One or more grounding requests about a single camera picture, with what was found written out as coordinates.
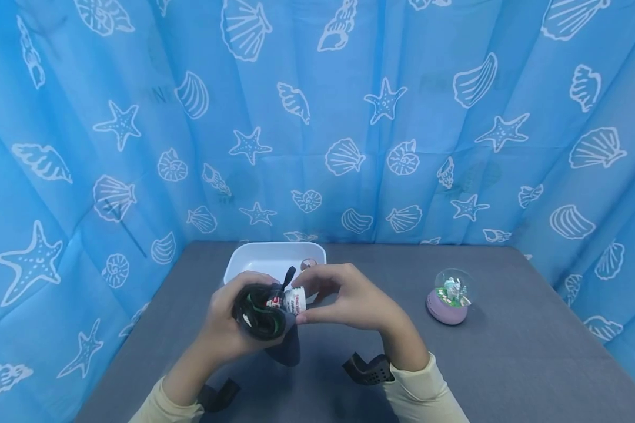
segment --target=scallop shell print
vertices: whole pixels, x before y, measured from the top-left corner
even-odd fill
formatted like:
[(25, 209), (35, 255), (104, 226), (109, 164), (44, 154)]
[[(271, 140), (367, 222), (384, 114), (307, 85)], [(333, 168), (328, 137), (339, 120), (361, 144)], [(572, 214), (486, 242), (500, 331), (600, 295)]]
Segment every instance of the scallop shell print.
[(499, 70), (499, 59), (489, 53), (484, 63), (454, 76), (454, 98), (466, 109), (473, 107), (492, 87)]
[(595, 266), (595, 275), (602, 280), (610, 280), (616, 277), (623, 266), (623, 257), (626, 247), (616, 241), (604, 249)]
[(310, 213), (322, 204), (322, 195), (315, 190), (305, 192), (292, 191), (292, 200), (294, 200), (294, 204), (299, 206), (301, 211)]
[(45, 181), (66, 181), (73, 183), (71, 171), (52, 146), (40, 144), (13, 144), (12, 152), (15, 156), (33, 170), (37, 177)]
[(390, 222), (393, 231), (401, 233), (413, 230), (421, 222), (421, 217), (423, 217), (423, 211), (419, 206), (414, 205), (401, 210), (393, 209), (386, 220)]
[(106, 259), (106, 267), (102, 270), (103, 280), (111, 288), (125, 285), (129, 277), (129, 262), (123, 254), (110, 254)]
[(610, 4), (611, 0), (550, 0), (541, 31), (550, 39), (569, 41)]
[(168, 233), (162, 240), (155, 240), (150, 246), (150, 257), (158, 264), (169, 264), (176, 253), (174, 232)]
[(167, 182), (177, 182), (188, 176), (188, 166), (183, 160), (179, 160), (174, 148), (170, 148), (160, 155), (158, 175)]
[(555, 209), (550, 214), (550, 227), (568, 240), (582, 240), (595, 231), (595, 224), (583, 217), (573, 204)]
[(438, 169), (437, 181), (448, 190), (454, 186), (454, 159), (451, 156), (447, 157), (442, 167)]
[(584, 64), (576, 67), (571, 79), (570, 97), (581, 105), (581, 111), (590, 111), (597, 103), (601, 89), (602, 76), (599, 73)]
[(216, 218), (206, 206), (200, 206), (195, 210), (188, 210), (186, 223), (191, 223), (202, 233), (211, 233), (216, 230)]
[(366, 157), (350, 138), (339, 139), (332, 144), (325, 155), (325, 165), (336, 176), (349, 173), (351, 170), (359, 172)]
[(388, 169), (399, 176), (406, 176), (416, 172), (419, 167), (419, 156), (416, 155), (416, 140), (399, 143), (388, 154), (386, 163)]
[(181, 85), (174, 89), (174, 94), (190, 119), (200, 119), (207, 112), (209, 107), (207, 86), (202, 82), (200, 76), (193, 72), (186, 72)]
[(358, 235), (369, 230), (372, 227), (372, 223), (374, 223), (374, 217), (359, 214), (354, 209), (348, 209), (341, 214), (341, 225)]
[(78, 15), (90, 30), (109, 36), (115, 30), (134, 32), (129, 15), (118, 0), (75, 0)]
[(124, 184), (107, 174), (96, 180), (92, 192), (96, 213), (108, 222), (120, 222), (129, 206), (136, 204), (134, 184)]
[(263, 5), (252, 7), (242, 0), (223, 0), (221, 36), (228, 51), (240, 61), (256, 62), (266, 34), (273, 27), (263, 13)]
[(609, 342), (623, 331), (623, 325), (617, 324), (615, 321), (607, 320), (602, 316), (592, 316), (583, 322), (590, 333)]
[(621, 141), (616, 128), (599, 128), (591, 130), (576, 142), (570, 152), (572, 169), (586, 166), (602, 165), (609, 168), (613, 163), (628, 156), (621, 150)]

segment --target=starfish print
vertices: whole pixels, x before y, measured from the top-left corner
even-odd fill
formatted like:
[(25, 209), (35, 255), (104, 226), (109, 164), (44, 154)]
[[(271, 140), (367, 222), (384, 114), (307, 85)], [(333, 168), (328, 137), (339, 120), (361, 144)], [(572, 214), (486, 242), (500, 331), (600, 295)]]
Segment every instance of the starfish print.
[(473, 222), (477, 221), (475, 213), (477, 213), (478, 210), (485, 210), (491, 207), (488, 204), (478, 204), (476, 193), (470, 196), (468, 201), (452, 200), (451, 204), (456, 208), (455, 219), (465, 216)]
[(62, 278), (56, 272), (54, 261), (63, 250), (63, 241), (48, 244), (40, 221), (33, 223), (31, 245), (22, 251), (8, 251), (0, 254), (0, 264), (14, 269), (14, 281), (7, 288), (0, 307), (9, 306), (38, 280), (59, 284)]
[(369, 124), (374, 125), (381, 119), (381, 116), (386, 116), (390, 120), (395, 119), (395, 104), (406, 92), (406, 86), (401, 86), (396, 92), (390, 90), (388, 78), (384, 76), (381, 81), (381, 93), (379, 95), (367, 94), (364, 96), (364, 101), (374, 104), (375, 108), (374, 116), (372, 116)]
[(257, 126), (251, 135), (245, 135), (240, 130), (233, 130), (236, 138), (238, 138), (238, 145), (231, 148), (228, 152), (229, 155), (245, 155), (249, 162), (254, 166), (256, 164), (256, 153), (269, 153), (273, 151), (273, 147), (262, 146), (259, 144), (259, 137), (261, 135), (261, 128)]
[(256, 224), (261, 222), (270, 224), (270, 226), (273, 226), (273, 223), (270, 221), (269, 216), (274, 216), (277, 214), (277, 212), (273, 210), (262, 210), (261, 205), (258, 201), (254, 203), (254, 208), (252, 208), (251, 210), (240, 208), (240, 211), (249, 216), (249, 224)]
[(89, 371), (89, 362), (92, 359), (92, 355), (103, 347), (103, 341), (96, 340), (96, 331), (99, 329), (99, 323), (101, 323), (101, 321), (101, 319), (96, 319), (88, 337), (85, 333), (78, 333), (80, 352), (78, 352), (78, 355), (73, 359), (73, 361), (69, 362), (69, 364), (59, 372), (56, 379), (63, 378), (65, 375), (73, 373), (73, 371), (78, 368), (82, 371), (83, 379), (87, 376), (87, 371)]
[(505, 122), (501, 116), (494, 118), (494, 127), (487, 133), (480, 135), (475, 142), (491, 141), (494, 143), (494, 152), (501, 151), (506, 141), (525, 142), (529, 137), (519, 133), (520, 126), (529, 118), (525, 113), (515, 120)]
[(130, 135), (133, 137), (141, 137), (141, 132), (134, 124), (134, 118), (136, 117), (136, 112), (139, 111), (139, 105), (134, 104), (124, 112), (120, 110), (116, 103), (113, 103), (113, 100), (108, 100), (108, 106), (113, 114), (113, 120), (98, 123), (92, 126), (92, 129), (96, 132), (114, 132), (118, 139), (118, 151), (121, 152), (125, 150), (125, 143), (127, 143), (127, 138), (129, 138)]

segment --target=right hand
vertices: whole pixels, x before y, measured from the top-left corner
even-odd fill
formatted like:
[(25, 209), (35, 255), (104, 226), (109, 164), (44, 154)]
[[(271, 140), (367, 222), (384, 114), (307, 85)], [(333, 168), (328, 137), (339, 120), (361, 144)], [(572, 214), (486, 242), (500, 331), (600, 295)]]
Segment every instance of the right hand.
[(334, 304), (310, 308), (296, 316), (296, 323), (335, 323), (356, 329), (382, 331), (406, 316), (382, 290), (355, 266), (320, 264), (302, 272), (292, 286), (304, 286), (306, 297), (319, 293), (315, 303), (338, 293)]

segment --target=cream sleeve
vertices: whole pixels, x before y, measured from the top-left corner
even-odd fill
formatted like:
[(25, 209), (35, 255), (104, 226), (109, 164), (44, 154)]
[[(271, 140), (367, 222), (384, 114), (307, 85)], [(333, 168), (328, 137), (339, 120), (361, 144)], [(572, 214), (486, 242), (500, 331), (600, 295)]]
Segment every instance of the cream sleeve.
[(184, 407), (170, 401), (162, 390), (163, 379), (158, 380), (129, 423), (191, 423), (205, 412), (197, 402)]
[(390, 372), (395, 380), (384, 382), (383, 390), (400, 423), (468, 423), (433, 354), (425, 369), (405, 371), (390, 365)]

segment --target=purple base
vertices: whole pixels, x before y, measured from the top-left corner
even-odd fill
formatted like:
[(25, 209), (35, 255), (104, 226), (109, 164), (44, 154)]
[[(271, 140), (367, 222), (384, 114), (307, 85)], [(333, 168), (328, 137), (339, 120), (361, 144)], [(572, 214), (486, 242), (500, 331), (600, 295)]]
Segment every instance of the purple base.
[(468, 307), (453, 307), (437, 296), (435, 290), (428, 294), (426, 308), (435, 319), (447, 325), (458, 325), (466, 319)]

